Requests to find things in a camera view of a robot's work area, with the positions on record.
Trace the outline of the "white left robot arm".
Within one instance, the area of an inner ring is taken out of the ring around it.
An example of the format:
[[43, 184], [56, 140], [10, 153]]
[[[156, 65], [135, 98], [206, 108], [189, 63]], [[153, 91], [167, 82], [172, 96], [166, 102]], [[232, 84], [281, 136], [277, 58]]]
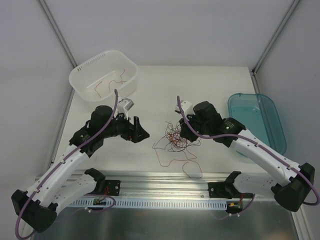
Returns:
[[101, 194], [105, 189], [104, 175], [90, 168], [71, 186], [63, 183], [75, 169], [87, 161], [103, 146], [107, 138], [121, 137], [132, 143], [149, 138], [140, 120], [134, 116], [133, 122], [124, 111], [115, 114], [115, 109], [100, 105], [91, 113], [90, 120], [76, 131], [69, 140], [60, 160], [27, 190], [17, 189], [11, 196], [15, 213], [34, 232], [42, 233], [56, 220], [58, 214], [70, 203], [83, 195]]

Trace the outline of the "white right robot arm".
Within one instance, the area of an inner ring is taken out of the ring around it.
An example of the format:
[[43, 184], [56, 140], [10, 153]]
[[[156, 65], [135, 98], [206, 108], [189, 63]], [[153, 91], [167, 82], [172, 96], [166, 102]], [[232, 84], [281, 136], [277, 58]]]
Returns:
[[249, 175], [233, 171], [213, 189], [220, 198], [232, 199], [240, 194], [273, 197], [291, 212], [301, 205], [317, 206], [320, 194], [314, 187], [315, 168], [299, 164], [281, 155], [236, 119], [222, 118], [208, 101], [192, 105], [178, 99], [175, 112], [181, 115], [180, 136], [189, 142], [201, 138], [213, 140], [249, 158], [265, 173]]

